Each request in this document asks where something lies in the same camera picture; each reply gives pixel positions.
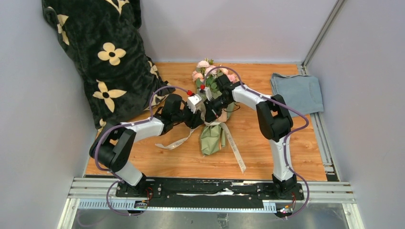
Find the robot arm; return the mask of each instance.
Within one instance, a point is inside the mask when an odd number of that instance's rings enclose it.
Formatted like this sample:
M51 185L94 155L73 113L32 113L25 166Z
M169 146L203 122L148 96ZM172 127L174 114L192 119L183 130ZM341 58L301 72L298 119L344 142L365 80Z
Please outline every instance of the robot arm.
M266 99L270 97L264 94L254 94L240 84L231 83L226 75L216 79L217 86L222 95L216 99L210 96L209 88L204 88L207 99L203 102L205 106L205 121L210 123L218 118L222 110L233 102L243 103L257 112L260 131L265 138L269 140L274 160L273 182L277 186L278 196L286 194L293 186L297 184L297 178L288 169L284 159L283 142L285 136L291 131L293 122L287 109L282 108ZM273 100L285 104L280 95L271 97ZM131 125L112 132L106 141L104 141L98 152L98 160L101 164L109 168L112 172L126 181L135 189L142 190L142 181L146 180L144 174L137 170L129 161L129 153L132 144L151 136L160 136L170 131L177 123L184 122L188 127L194 129L203 124L201 111L198 110L202 99L199 95L192 95L187 99L187 105L181 109L182 98L177 94L168 96L165 106L159 109L151 120L144 123ZM94 157L96 144L105 131L114 125L107 124L100 133L90 150L90 156ZM118 140L116 145L110 143L110 140ZM291 165L289 154L289 139L287 143L287 159Z

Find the pink rose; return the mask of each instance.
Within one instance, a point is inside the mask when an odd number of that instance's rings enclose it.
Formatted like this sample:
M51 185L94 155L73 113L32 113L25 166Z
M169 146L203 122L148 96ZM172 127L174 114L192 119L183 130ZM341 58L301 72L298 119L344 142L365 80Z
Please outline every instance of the pink rose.
M191 79L192 79L193 76L194 76L195 74L197 74L197 73L198 73L197 71L192 72L192 74L191 74Z
M200 79L200 81L202 82L204 80L204 76L201 73L196 73L192 75L192 81L195 82L197 79Z
M228 76L229 81L231 81L233 83L236 82L237 77L235 74L230 74L230 75L226 75L226 76Z
M228 75L228 73L229 73L228 69L226 69L226 68L220 68L220 69L225 75Z
M214 65L211 65L210 67L205 69L205 74L207 74L212 68L214 68ZM215 75L216 74L216 69L214 69L210 74Z
M208 68L210 66L210 63L207 61L200 61L197 64L197 68Z

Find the white wall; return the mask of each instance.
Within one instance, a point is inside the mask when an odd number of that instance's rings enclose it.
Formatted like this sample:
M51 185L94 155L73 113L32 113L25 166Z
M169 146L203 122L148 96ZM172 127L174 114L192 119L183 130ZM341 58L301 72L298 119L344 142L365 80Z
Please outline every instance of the white wall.
M56 228L96 130L41 1L0 5L0 225Z
M368 229L405 223L404 12L403 0L348 0L309 65Z
M140 29L156 61L304 60L336 0L144 0Z

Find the wooden floor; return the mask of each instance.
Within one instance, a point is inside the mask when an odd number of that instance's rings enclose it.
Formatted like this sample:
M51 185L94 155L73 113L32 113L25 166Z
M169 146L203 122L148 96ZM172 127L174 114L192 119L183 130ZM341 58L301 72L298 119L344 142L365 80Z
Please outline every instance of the wooden floor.
M196 64L157 63L156 65L163 80L169 81L172 85L195 90L191 73ZM224 64L224 66L234 68L246 85L264 94L271 94L269 79L273 72L298 73L294 64ZM177 93L186 97L184 92L178 90ZM145 119L148 115L149 113L145 112L133 121ZM293 118L293 121L294 127L305 123L299 117ZM129 159L146 176L271 179L273 160L270 145L260 133L256 112L242 104L241 109L234 112L226 124L246 164L244 174L228 142L221 151L210 156L202 155L199 142L202 127L199 127L183 145L174 150L164 150L155 146L156 143L168 145L186 137L190 130L184 124L176 126L166 135L136 142ZM326 180L312 124L291 136L290 149L293 167L299 174L307 180ZM97 170L94 159L91 158L86 174L106 173Z

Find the gray cloth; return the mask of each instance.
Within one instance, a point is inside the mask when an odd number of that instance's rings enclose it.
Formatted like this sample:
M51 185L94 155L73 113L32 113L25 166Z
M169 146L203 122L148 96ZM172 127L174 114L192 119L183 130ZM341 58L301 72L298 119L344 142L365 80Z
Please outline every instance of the gray cloth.
M281 75L273 73L270 79L273 94L283 96L286 104L304 115L323 111L319 81L312 75ZM298 116L291 112L291 117Z

